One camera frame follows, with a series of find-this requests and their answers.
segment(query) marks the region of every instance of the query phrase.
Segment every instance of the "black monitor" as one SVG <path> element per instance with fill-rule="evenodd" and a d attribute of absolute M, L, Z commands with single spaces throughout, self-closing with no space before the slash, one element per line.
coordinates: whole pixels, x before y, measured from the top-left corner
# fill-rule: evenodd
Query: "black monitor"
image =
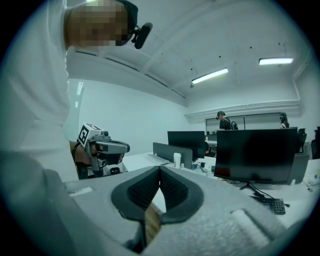
<path fill-rule="evenodd" d="M 168 131 L 168 144 L 191 149 L 193 160 L 205 158 L 206 143 L 204 131 Z"/>
<path fill-rule="evenodd" d="M 241 182 L 286 184 L 294 160 L 297 130 L 221 130 L 214 176 Z"/>

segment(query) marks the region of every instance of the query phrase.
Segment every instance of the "ceiling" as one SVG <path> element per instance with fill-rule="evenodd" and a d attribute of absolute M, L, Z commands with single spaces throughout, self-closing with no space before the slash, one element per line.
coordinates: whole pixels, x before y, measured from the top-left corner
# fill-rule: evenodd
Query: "ceiling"
<path fill-rule="evenodd" d="M 252 79 L 292 77 L 311 51 L 299 28 L 272 1 L 130 1 L 139 8 L 138 25 L 153 24 L 142 49 L 129 42 L 103 51 L 76 50 L 132 67 L 184 97 L 216 83 L 241 86 Z M 68 0 L 68 5 L 79 2 Z M 270 57 L 294 61 L 259 66 L 260 58 Z M 229 73 L 190 88 L 193 79 L 226 67 Z"/>

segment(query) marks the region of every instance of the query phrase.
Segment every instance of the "person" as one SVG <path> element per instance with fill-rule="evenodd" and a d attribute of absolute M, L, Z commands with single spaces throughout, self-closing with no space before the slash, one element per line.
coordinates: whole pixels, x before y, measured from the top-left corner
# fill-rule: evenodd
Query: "person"
<path fill-rule="evenodd" d="M 220 120 L 219 130 L 230 130 L 231 129 L 231 120 L 226 116 L 225 112 L 219 111 L 216 114 L 216 119 Z"/>
<path fill-rule="evenodd" d="M 282 112 L 280 114 L 280 129 L 284 129 L 284 128 L 290 128 L 290 125 L 288 123 L 287 114 Z"/>
<path fill-rule="evenodd" d="M 122 46 L 137 25 L 138 8 L 125 0 L 96 0 L 67 8 L 47 0 L 15 35 L 0 66 L 0 150 L 20 152 L 63 182 L 78 180 L 64 136 L 69 114 L 67 49 Z M 78 146 L 75 160 L 90 163 Z"/>

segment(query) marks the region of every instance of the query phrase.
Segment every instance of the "ceiling beam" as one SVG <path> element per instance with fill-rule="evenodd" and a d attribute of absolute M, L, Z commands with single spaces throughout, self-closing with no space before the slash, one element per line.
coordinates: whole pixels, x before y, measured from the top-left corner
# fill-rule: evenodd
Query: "ceiling beam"
<path fill-rule="evenodd" d="M 145 65 L 141 68 L 140 72 L 145 74 L 148 69 L 156 62 L 156 60 L 161 56 L 161 54 L 171 48 L 175 43 L 184 39 L 185 37 L 190 35 L 190 31 L 194 31 L 197 29 L 197 24 L 195 21 L 201 19 L 203 16 L 212 13 L 213 11 L 220 10 L 229 5 L 235 5 L 239 3 L 243 3 L 245 1 L 241 0 L 223 0 L 222 3 L 219 1 L 207 1 L 204 2 L 197 7 L 187 11 L 185 14 L 180 16 L 174 23 L 169 26 L 162 37 L 165 42 L 162 44 L 160 48 L 154 49 L 154 53 L 152 58 L 150 58 Z"/>

